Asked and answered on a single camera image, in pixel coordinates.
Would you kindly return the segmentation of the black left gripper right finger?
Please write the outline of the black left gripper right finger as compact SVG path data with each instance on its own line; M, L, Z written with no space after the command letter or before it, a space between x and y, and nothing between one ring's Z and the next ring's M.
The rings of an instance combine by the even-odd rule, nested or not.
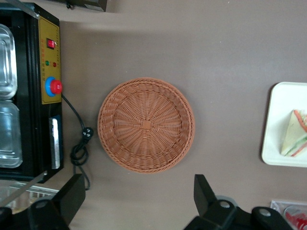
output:
M186 230L227 230L237 213L233 203L217 199L202 174L194 176L194 203L198 215L185 227Z

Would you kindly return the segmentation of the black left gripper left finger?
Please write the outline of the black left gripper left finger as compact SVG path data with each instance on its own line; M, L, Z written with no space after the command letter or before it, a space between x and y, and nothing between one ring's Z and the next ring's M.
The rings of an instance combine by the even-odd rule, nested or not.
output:
M68 230L86 197L84 176L76 174L51 199L35 201L27 211L31 230Z

